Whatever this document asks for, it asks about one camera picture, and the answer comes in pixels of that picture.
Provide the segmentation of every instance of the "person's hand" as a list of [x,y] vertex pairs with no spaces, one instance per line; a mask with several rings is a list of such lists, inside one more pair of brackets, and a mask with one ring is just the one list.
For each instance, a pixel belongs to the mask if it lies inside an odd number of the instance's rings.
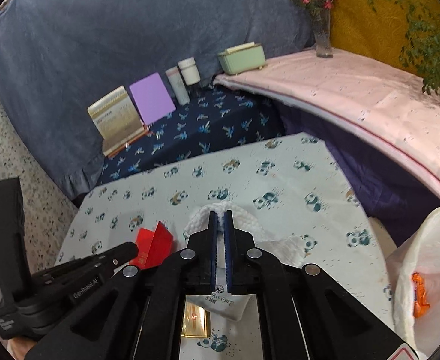
[[25,360],[25,355],[35,345],[35,341],[26,337],[15,337],[8,340],[9,352],[16,360]]

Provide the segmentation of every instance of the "red card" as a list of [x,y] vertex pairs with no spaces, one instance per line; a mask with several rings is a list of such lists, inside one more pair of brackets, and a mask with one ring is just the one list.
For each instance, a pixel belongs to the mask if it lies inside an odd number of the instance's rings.
[[141,228],[136,237],[138,256],[130,261],[130,264],[140,269],[159,266],[164,259],[170,256],[173,244],[173,235],[169,233],[163,223],[158,222],[157,229]]

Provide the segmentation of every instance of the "white cloth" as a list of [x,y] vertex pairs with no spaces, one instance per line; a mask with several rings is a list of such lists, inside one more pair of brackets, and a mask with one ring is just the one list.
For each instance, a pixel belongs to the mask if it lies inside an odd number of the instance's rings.
[[190,303],[203,307],[206,310],[219,314],[231,321],[239,321],[248,300],[252,295],[233,296],[226,290],[226,272],[225,272],[225,239],[223,214],[231,210],[233,225],[235,228],[248,231],[253,236],[255,246],[274,254],[282,263],[300,268],[305,258],[303,248],[304,240],[301,237],[289,237],[278,241],[267,241],[268,235],[262,229],[257,218],[248,211],[243,210],[231,202],[219,202],[207,204],[198,210],[191,218],[183,231],[183,237],[186,242],[190,235],[198,231],[205,230],[208,227],[208,219],[211,211],[218,216],[218,244],[217,244],[217,282],[215,291],[211,295],[188,296]]

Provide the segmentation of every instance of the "pink sheet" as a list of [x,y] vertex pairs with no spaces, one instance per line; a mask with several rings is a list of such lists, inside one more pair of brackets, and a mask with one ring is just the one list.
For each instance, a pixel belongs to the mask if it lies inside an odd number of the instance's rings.
[[262,70],[219,75],[216,83],[260,93],[351,132],[399,163],[440,198],[440,98],[413,74],[335,49],[267,60]]

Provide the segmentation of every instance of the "purple fabric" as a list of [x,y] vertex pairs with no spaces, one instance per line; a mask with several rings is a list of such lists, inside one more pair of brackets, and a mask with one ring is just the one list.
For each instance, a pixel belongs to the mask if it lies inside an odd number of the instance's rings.
[[155,123],[176,109],[158,73],[130,85],[130,91],[146,125]]
[[277,102],[287,135],[325,141],[368,216],[378,218],[397,246],[418,230],[440,200],[408,171],[360,138],[320,117]]

